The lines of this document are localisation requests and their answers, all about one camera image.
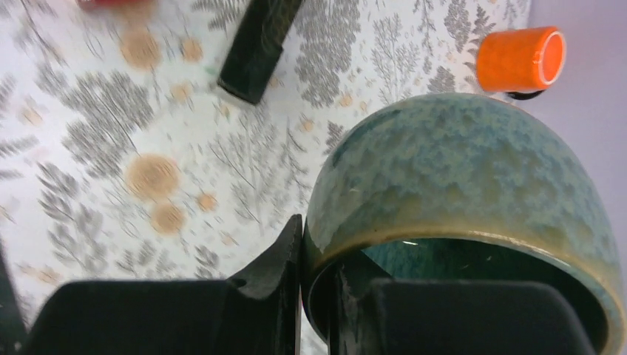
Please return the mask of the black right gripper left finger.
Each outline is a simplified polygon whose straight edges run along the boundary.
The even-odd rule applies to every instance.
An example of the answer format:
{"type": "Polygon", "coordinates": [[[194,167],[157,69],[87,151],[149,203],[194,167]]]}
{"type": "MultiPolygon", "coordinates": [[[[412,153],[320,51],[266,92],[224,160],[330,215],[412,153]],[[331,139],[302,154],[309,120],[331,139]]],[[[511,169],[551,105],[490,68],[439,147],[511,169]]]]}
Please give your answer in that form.
{"type": "Polygon", "coordinates": [[[84,281],[45,304],[23,354],[298,354],[302,218],[222,280],[84,281]]]}

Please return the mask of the green ceramic mug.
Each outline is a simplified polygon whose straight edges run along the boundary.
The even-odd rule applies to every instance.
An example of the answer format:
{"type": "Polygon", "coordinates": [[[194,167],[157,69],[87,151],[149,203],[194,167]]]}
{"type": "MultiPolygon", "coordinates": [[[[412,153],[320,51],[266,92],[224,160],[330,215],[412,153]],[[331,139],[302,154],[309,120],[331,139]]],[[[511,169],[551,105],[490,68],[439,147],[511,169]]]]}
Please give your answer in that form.
{"type": "Polygon", "coordinates": [[[331,269],[354,251],[395,278],[548,283],[598,354],[626,343],[617,244],[569,146],[528,112],[469,93],[369,115],[329,153],[308,204],[302,301],[328,338],[331,269]]]}

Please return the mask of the large orange mug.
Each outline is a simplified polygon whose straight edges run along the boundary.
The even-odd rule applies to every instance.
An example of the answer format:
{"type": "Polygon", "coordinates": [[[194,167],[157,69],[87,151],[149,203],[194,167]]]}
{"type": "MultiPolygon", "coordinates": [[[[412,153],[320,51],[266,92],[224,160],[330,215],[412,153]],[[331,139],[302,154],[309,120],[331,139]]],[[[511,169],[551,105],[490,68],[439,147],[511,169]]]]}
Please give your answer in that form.
{"type": "Polygon", "coordinates": [[[556,27],[490,33],[478,48],[478,84],[514,100],[535,98],[560,77],[566,53],[566,39],[556,27]]]}

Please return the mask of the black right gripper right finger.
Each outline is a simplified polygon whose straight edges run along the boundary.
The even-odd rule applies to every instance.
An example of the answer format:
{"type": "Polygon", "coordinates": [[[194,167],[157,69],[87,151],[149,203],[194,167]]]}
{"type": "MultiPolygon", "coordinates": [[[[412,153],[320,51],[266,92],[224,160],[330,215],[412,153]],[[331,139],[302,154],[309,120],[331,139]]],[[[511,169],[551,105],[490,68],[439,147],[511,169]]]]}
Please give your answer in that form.
{"type": "Polygon", "coordinates": [[[520,281],[396,280],[360,251],[329,275],[331,354],[593,354],[553,287],[520,281]]]}

